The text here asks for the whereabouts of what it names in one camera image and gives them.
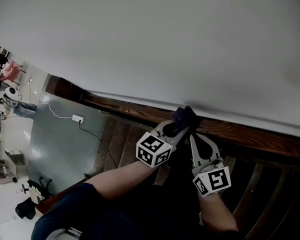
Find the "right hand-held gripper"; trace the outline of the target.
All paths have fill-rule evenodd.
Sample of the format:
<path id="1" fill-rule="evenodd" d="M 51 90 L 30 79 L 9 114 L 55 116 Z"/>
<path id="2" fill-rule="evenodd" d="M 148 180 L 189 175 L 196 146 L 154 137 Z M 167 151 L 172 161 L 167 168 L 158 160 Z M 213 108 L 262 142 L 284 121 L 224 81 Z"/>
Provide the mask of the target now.
<path id="1" fill-rule="evenodd" d="M 232 186 L 229 167 L 224 166 L 224 160 L 220 157 L 220 151 L 215 142 L 205 135 L 190 135 L 190 147 L 194 169 L 192 180 L 199 194 L 205 198 L 219 193 Z M 202 165 L 203 160 L 213 160 Z"/>

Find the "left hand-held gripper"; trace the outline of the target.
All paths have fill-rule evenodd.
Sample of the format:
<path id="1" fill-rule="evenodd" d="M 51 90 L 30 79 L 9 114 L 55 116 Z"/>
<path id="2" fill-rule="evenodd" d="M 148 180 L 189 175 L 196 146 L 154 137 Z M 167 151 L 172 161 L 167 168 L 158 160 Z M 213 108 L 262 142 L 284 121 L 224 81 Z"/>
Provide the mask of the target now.
<path id="1" fill-rule="evenodd" d="M 166 120 L 150 132 L 146 132 L 136 144 L 136 158 L 151 168 L 168 161 L 189 131 L 188 126 L 184 129 L 175 129 L 175 125 L 173 120 Z"/>

